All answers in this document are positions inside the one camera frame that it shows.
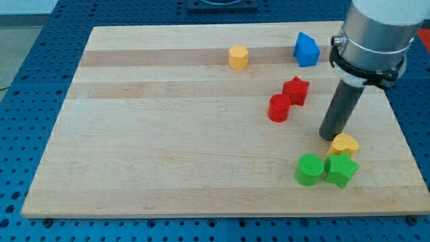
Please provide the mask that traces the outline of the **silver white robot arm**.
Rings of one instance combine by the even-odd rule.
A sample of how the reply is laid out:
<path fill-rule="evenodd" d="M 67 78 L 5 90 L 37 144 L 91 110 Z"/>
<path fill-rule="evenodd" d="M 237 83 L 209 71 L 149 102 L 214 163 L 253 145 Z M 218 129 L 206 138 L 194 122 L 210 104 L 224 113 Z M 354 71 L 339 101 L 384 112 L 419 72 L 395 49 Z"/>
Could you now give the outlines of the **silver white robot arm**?
<path fill-rule="evenodd" d="M 429 0 L 352 0 L 339 33 L 331 38 L 330 63 L 342 82 L 388 89 L 406 69 L 406 54 Z"/>

